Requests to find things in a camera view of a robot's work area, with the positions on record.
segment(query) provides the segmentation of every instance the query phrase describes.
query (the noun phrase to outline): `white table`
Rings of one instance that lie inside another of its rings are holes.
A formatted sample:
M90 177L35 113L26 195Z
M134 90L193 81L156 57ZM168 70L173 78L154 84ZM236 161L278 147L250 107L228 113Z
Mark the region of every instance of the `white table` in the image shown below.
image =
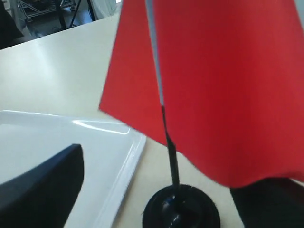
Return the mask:
M0 51L0 110L110 118L97 110L118 15ZM223 228L243 227L228 189L178 154L180 179L216 203ZM167 150L149 139L114 228L141 228L150 197L171 184Z

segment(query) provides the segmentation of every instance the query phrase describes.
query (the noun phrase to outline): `round base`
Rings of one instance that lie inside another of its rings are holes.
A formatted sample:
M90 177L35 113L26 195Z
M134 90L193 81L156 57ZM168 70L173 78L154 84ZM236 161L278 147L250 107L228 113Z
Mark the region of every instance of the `round base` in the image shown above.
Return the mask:
M180 185L158 191L149 200L142 218L142 228L220 228L218 210L201 190Z

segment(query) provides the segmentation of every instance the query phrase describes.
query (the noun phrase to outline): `flag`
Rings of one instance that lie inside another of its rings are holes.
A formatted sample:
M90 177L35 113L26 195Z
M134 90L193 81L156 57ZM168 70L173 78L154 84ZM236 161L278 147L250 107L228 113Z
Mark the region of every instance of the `flag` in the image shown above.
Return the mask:
M304 180L303 62L293 1L124 0L99 109L166 145L159 74L168 133L202 173Z

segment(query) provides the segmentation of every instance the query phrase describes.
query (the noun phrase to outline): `plastic tray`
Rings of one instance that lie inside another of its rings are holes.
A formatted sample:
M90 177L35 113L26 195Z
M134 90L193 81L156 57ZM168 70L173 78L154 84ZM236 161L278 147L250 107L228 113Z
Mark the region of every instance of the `plastic tray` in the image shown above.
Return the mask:
M110 228L146 142L118 121L0 112L0 183L79 143L85 178L65 228Z

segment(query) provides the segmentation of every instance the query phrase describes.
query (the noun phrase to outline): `black flag stand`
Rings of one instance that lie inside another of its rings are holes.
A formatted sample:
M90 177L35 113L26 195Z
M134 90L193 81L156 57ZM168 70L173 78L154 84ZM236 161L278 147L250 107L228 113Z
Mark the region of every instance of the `black flag stand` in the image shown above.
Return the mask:
M220 228L218 210L201 190L180 184L177 152L171 140L162 106L167 138L172 185L158 191L149 200L142 220L143 228Z

